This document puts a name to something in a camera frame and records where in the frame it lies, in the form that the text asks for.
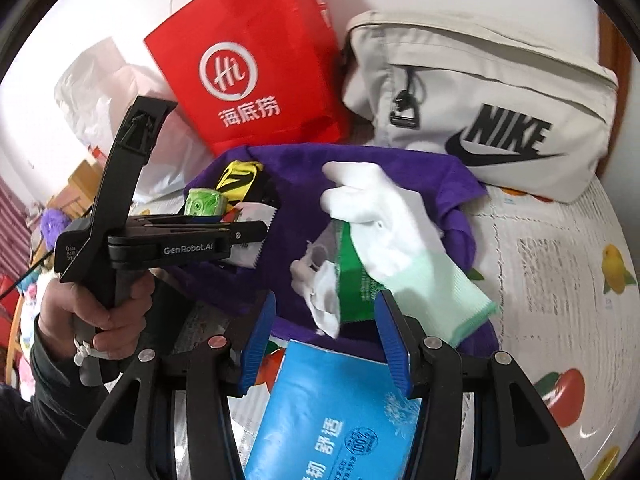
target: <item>mint green glove cuff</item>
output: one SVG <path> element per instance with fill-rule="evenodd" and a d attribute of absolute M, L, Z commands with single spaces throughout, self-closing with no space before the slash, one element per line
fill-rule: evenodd
<path fill-rule="evenodd" d="M 497 309 L 444 253 L 421 253 L 383 285 L 391 290 L 405 316 L 415 317 L 427 335 L 454 348 Z"/>

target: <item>blue tissue package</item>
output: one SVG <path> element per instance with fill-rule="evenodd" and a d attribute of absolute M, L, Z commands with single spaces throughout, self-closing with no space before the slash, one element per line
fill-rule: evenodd
<path fill-rule="evenodd" d="M 385 364 L 291 342 L 244 470 L 247 480 L 396 480 L 420 400 Z"/>

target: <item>black cable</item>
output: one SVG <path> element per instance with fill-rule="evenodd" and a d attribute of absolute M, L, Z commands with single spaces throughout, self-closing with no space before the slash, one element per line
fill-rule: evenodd
<path fill-rule="evenodd" d="M 84 214 L 80 217 L 80 218 L 84 218 L 85 216 L 87 216 L 92 209 L 93 205 L 89 206 L 89 209 L 87 209 Z M 14 290 L 14 288 L 16 288 L 18 285 L 20 285 L 20 282 L 26 278 L 29 274 L 31 274 L 35 269 L 37 269 L 39 266 L 42 265 L 43 261 L 46 260 L 47 258 L 49 258 L 52 254 L 53 251 L 55 251 L 55 249 L 50 250 L 48 253 L 46 253 L 43 257 L 41 257 L 41 259 L 39 259 L 37 262 L 35 262 L 30 268 L 29 270 L 27 270 L 22 276 L 20 276 L 20 278 L 18 278 L 17 280 L 15 280 L 13 282 L 13 284 L 6 290 L 4 291 L 2 294 L 0 294 L 0 301 L 4 300 L 4 298 L 6 298 L 9 293 Z"/>

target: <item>silver screw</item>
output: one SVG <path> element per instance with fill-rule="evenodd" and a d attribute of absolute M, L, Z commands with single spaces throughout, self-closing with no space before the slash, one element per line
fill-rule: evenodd
<path fill-rule="evenodd" d="M 507 352 L 496 352 L 495 353 L 495 362 L 501 365 L 511 364 L 511 356 L 507 354 Z"/>
<path fill-rule="evenodd" d="M 438 348 L 442 348 L 442 339 L 430 335 L 429 337 L 424 338 L 424 345 L 427 348 L 431 348 L 431 350 L 437 350 Z"/>
<path fill-rule="evenodd" d="M 215 335 L 209 338 L 208 343 L 211 348 L 222 348 L 226 345 L 226 337 L 223 335 Z"/>
<path fill-rule="evenodd" d="M 138 360 L 142 363 L 148 363 L 156 357 L 156 353 L 151 348 L 145 348 L 138 354 Z"/>

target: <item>yellow pear print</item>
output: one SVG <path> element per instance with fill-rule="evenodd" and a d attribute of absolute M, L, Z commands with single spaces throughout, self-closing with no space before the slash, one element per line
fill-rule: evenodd
<path fill-rule="evenodd" d="M 620 295 L 627 285 L 638 284 L 631 272 L 626 270 L 620 250 L 613 244 L 609 244 L 602 251 L 602 273 L 604 274 L 603 294 L 613 290 Z"/>

